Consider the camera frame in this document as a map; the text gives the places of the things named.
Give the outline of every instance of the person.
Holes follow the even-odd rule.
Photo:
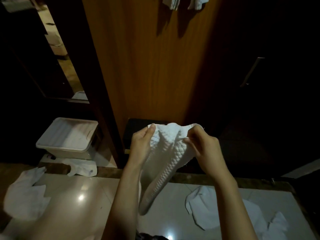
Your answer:
[[[136,238],[139,175],[150,153],[150,140],[155,129],[156,126],[152,124],[132,136],[129,160],[119,181],[102,239]],[[196,125],[183,140],[195,150],[201,169],[214,180],[222,239],[257,240],[237,182],[224,161],[218,139],[209,136]]]

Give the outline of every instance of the glossy floor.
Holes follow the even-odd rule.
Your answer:
[[[4,234],[21,239],[74,239],[90,235],[100,239],[114,199],[119,179],[44,174],[36,183],[45,184],[51,197],[37,221],[11,220]],[[198,185],[168,183],[155,199],[150,211],[138,218],[138,230],[169,239],[221,239],[220,229],[204,231],[195,225],[185,208],[186,196]],[[266,221],[281,211],[290,224],[289,240],[316,239],[289,192],[240,189],[244,199],[262,209]]]

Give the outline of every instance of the dark wooden frame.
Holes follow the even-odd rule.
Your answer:
[[[118,168],[124,147],[94,48],[82,0],[45,0]]]

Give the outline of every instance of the wooden panel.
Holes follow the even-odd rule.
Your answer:
[[[82,0],[121,136],[128,118],[185,122],[220,4],[189,1],[170,11],[162,0]]]

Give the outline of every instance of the storage bin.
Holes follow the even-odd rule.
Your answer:
[[[56,157],[92,160],[96,153],[91,142],[98,122],[71,118],[56,118],[38,139],[35,146]]]

